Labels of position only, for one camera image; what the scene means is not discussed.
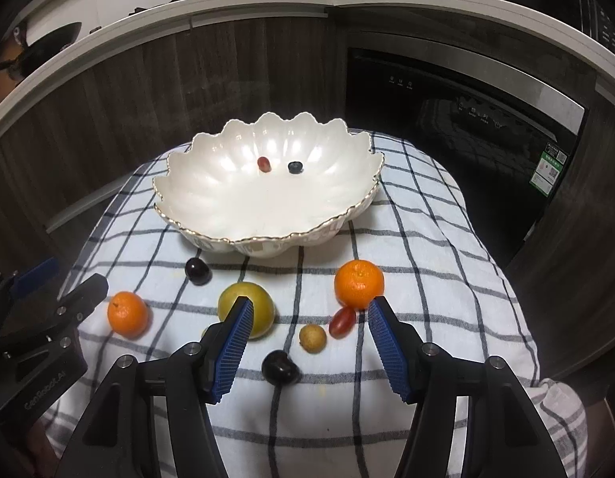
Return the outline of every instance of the frying pan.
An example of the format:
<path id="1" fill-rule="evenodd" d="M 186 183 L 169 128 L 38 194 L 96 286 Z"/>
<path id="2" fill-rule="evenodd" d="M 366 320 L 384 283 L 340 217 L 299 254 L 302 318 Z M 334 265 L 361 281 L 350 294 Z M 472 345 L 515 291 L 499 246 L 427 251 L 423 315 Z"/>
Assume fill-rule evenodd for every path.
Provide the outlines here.
<path id="1" fill-rule="evenodd" d="M 69 23 L 43 35 L 15 59 L 0 62 L 0 70 L 9 69 L 9 77 L 20 81 L 31 75 L 65 46 L 75 43 L 82 28 L 81 22 Z"/>

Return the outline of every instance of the orange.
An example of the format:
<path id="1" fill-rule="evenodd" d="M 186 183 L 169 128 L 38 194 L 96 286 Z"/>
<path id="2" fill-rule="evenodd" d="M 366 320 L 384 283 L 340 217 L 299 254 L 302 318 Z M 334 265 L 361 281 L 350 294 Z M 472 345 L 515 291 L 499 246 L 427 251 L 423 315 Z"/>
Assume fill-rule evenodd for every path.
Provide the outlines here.
<path id="1" fill-rule="evenodd" d="M 369 261 L 349 261 L 336 272 L 334 291 L 341 305 L 367 309 L 374 298 L 385 292 L 385 276 Z"/>
<path id="2" fill-rule="evenodd" d="M 125 338 L 136 338 L 148 325 L 146 303 L 130 291 L 120 291 L 109 302 L 107 311 L 111 329 Z"/>

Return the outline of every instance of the green and white sticker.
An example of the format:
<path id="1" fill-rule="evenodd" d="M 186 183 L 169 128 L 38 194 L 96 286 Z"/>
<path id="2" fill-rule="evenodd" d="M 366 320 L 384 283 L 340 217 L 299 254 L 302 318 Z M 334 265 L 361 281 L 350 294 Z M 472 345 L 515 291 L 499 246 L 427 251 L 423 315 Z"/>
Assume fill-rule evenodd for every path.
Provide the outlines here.
<path id="1" fill-rule="evenodd" d="M 545 196 L 548 196 L 560 177 L 561 171 L 564 168 L 563 163 L 566 162 L 566 154 L 560 151 L 557 147 L 548 144 L 546 150 L 540 157 L 540 162 L 537 164 L 537 169 L 531 178 L 531 185 L 539 190 Z"/>

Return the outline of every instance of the plaid cloth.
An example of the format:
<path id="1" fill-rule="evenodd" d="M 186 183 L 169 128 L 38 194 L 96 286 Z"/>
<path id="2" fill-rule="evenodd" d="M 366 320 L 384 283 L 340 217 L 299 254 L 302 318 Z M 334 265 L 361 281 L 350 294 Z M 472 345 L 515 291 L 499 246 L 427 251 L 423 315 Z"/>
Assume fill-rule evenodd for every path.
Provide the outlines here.
<path id="1" fill-rule="evenodd" d="M 63 450 L 90 394 L 119 356 L 167 357 L 198 340 L 217 321 L 221 291 L 247 280 L 268 290 L 277 318 L 269 335 L 248 343 L 230 394 L 208 408 L 230 476 L 393 476 L 415 407 L 391 392 L 365 314 L 350 335 L 330 338 L 318 355 L 307 354 L 298 341 L 302 325 L 328 324 L 339 308 L 334 273 L 361 258 L 381 267 L 389 303 L 423 340 L 465 359 L 504 357 L 531 396 L 568 475 L 581 478 L 587 443 L 582 404 L 566 385 L 539 382 L 535 342 L 509 282 L 474 234 L 455 180 L 409 143 L 378 133 L 372 140 L 386 165 L 369 210 L 324 245 L 296 247 L 267 260 L 200 253 L 152 211 L 152 177 L 166 173 L 167 154 L 140 167 L 95 227 L 63 292 L 100 272 L 111 295 L 139 293 L 152 323 L 135 341 L 112 335 L 103 304 L 80 326 L 88 371 L 46 414 L 55 448 Z M 184 274 L 194 255 L 213 270 L 203 287 Z M 263 379 L 261 362 L 275 349 L 289 352 L 301 368 L 300 383 L 281 389 Z M 467 402 L 458 398 L 450 476 L 461 470 Z M 156 398 L 155 404 L 162 473 L 176 476 L 165 400 Z"/>

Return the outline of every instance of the white bowl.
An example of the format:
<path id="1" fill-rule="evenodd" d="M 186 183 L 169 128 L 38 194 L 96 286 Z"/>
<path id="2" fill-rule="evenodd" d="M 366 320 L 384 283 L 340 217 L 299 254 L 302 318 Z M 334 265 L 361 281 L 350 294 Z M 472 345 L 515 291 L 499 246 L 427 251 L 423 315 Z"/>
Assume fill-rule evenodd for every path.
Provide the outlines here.
<path id="1" fill-rule="evenodd" d="M 270 172 L 261 172 L 265 156 Z M 287 164 L 299 161 L 301 174 Z M 168 175 L 152 186 L 154 208 L 195 246 L 211 252 L 273 257 L 291 246 L 331 239 L 362 214 L 378 189 L 385 156 L 369 133 L 351 134 L 340 118 L 320 124 L 309 113 L 254 124 L 230 120 L 217 135 L 195 135 L 168 156 Z"/>

